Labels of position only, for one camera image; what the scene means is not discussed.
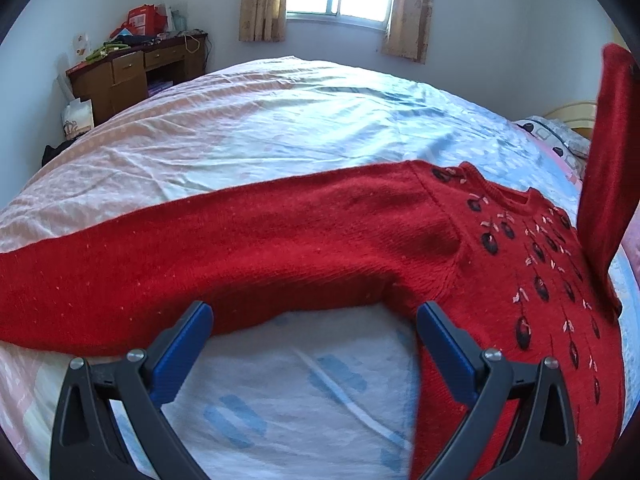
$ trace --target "sweater sleeve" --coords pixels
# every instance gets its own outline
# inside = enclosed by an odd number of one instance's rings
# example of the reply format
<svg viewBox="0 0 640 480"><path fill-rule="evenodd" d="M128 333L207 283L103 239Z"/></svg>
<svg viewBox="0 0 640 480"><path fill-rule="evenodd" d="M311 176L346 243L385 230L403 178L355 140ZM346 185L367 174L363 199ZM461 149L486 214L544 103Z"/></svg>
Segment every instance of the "sweater sleeve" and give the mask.
<svg viewBox="0 0 640 480"><path fill-rule="evenodd" d="M640 82L632 75L634 65L624 48L605 47L596 123L578 207L578 240L591 269L613 298L609 266L640 200Z"/></svg>
<svg viewBox="0 0 640 480"><path fill-rule="evenodd" d="M460 248L408 163L225 189L0 254L0 340L145 347L195 299L226 333L287 310L435 300Z"/></svg>

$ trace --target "black oval embroidery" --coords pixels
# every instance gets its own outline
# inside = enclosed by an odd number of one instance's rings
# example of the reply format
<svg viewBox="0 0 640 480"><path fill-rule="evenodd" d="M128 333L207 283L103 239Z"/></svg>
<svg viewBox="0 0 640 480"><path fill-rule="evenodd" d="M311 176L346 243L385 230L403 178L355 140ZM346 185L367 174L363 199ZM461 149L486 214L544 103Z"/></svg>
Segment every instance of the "black oval embroidery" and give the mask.
<svg viewBox="0 0 640 480"><path fill-rule="evenodd" d="M476 213L479 213L482 211L482 206L480 205L480 201L476 200L475 198L470 198L469 200L466 201L466 204L469 206L469 209L471 209L471 211L475 211Z"/></svg>
<svg viewBox="0 0 640 480"><path fill-rule="evenodd" d="M498 253L498 242L491 233L484 233L480 237L480 240L482 241L482 245L484 245L484 248L491 254Z"/></svg>
<svg viewBox="0 0 640 480"><path fill-rule="evenodd" d="M583 280L583 278L582 278L582 275L581 275L580 271L578 270L578 267L576 267L576 266L575 266L575 264L574 264L574 261L573 261L573 260L570 260L570 261L571 261L571 266L574 268L575 275L576 275L576 276L578 276L578 279L579 279L581 282L583 282L584 280Z"/></svg>
<svg viewBox="0 0 640 480"><path fill-rule="evenodd" d="M542 281L540 276L536 275L533 279L533 287L536 289L542 301L549 301L549 290L546 288L545 282Z"/></svg>
<svg viewBox="0 0 640 480"><path fill-rule="evenodd" d="M511 226L504 220L501 222L500 227L502 227L502 232L509 240L513 240L516 237L516 233L513 232Z"/></svg>
<svg viewBox="0 0 640 480"><path fill-rule="evenodd" d="M600 381L593 378L593 397L596 399L596 406L600 403Z"/></svg>
<svg viewBox="0 0 640 480"><path fill-rule="evenodd" d="M535 252L535 253L536 253L536 256L538 257L538 259L539 259L542 263L545 263L545 253L544 253L544 251L540 248L540 246L539 246L537 243L535 243L535 242L533 242L531 246L533 247L533 252Z"/></svg>
<svg viewBox="0 0 640 480"><path fill-rule="evenodd" d="M558 238L558 240L560 240L563 244L566 243L566 240L564 239L564 237L554 229L554 234L556 235L556 237Z"/></svg>
<svg viewBox="0 0 640 480"><path fill-rule="evenodd" d="M528 349L531 344L531 326L524 316L518 318L516 322L516 341L522 350Z"/></svg>
<svg viewBox="0 0 640 480"><path fill-rule="evenodd" d="M570 229L571 228L571 222L569 222L568 217L559 214L558 215L560 217L560 222L562 223L562 225L564 226L565 229Z"/></svg>
<svg viewBox="0 0 640 480"><path fill-rule="evenodd" d="M441 182L447 183L451 180L451 177L447 173L439 170L438 168L431 168L431 173L433 173L433 176Z"/></svg>
<svg viewBox="0 0 640 480"><path fill-rule="evenodd" d="M593 329L593 335L600 339L600 329L593 316L591 317L591 328Z"/></svg>
<svg viewBox="0 0 640 480"><path fill-rule="evenodd" d="M571 283L564 282L564 290L566 291L566 294L569 297L569 299L572 301L572 303L575 303L575 294L574 294L574 289L571 286Z"/></svg>
<svg viewBox="0 0 640 480"><path fill-rule="evenodd" d="M556 253L558 252L558 244L556 244L553 241L553 238L551 238L549 235L545 235L546 238L546 244L551 247L552 250L554 250Z"/></svg>
<svg viewBox="0 0 640 480"><path fill-rule="evenodd" d="M578 366L580 366L580 356L578 355L578 347L573 341L569 343L569 356L571 357L571 362L574 364L574 368L577 370Z"/></svg>

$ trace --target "bed sheet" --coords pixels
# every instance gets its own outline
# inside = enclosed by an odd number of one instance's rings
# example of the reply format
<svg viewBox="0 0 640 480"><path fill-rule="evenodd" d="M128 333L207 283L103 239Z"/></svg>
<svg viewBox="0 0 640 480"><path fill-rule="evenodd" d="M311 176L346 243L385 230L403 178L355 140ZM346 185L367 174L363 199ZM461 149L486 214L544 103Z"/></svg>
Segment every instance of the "bed sheet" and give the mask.
<svg viewBox="0 0 640 480"><path fill-rule="evenodd" d="M282 58L184 83L92 130L0 213L0 251L210 190L412 158L468 160L505 186L537 187L575 221L570 172L504 118L426 84ZM626 422L640 394L640 294L622 251L610 274L624 306ZM41 479L69 358L0 345L0 425ZM417 384L414 333L382 306L289 313L211 339L163 411L212 478L397 479Z"/></svg>

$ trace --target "beige curtain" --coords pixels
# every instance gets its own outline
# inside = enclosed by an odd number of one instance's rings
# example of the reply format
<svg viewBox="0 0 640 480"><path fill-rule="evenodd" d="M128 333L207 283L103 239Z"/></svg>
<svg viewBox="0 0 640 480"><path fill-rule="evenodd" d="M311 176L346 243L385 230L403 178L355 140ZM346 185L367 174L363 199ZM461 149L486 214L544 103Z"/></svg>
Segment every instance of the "beige curtain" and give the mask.
<svg viewBox="0 0 640 480"><path fill-rule="evenodd" d="M425 63L432 0L393 0L382 52Z"/></svg>
<svg viewBox="0 0 640 480"><path fill-rule="evenodd" d="M282 41L287 0L242 0L240 41Z"/></svg>

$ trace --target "white wall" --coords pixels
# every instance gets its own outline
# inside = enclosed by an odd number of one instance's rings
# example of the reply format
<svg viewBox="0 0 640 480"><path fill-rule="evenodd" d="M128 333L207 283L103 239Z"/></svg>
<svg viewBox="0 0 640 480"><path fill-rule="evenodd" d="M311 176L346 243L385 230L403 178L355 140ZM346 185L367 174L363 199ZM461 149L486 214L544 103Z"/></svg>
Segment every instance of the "white wall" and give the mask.
<svg viewBox="0 0 640 480"><path fill-rule="evenodd" d="M520 62L530 4L530 0L434 0L423 66L380 54L379 31L289 20L283 43L241 43L240 0L166 1L186 1L190 27L211 34L215 51L210 70L261 57L330 60L428 82L501 114L509 113L504 81Z"/></svg>
<svg viewBox="0 0 640 480"><path fill-rule="evenodd" d="M597 0L532 0L517 84L504 95L511 118L595 100L612 23Z"/></svg>
<svg viewBox="0 0 640 480"><path fill-rule="evenodd" d="M0 45L0 207L40 167L45 144L64 140L66 104L55 82L73 37L98 46L129 9L158 0L31 0Z"/></svg>

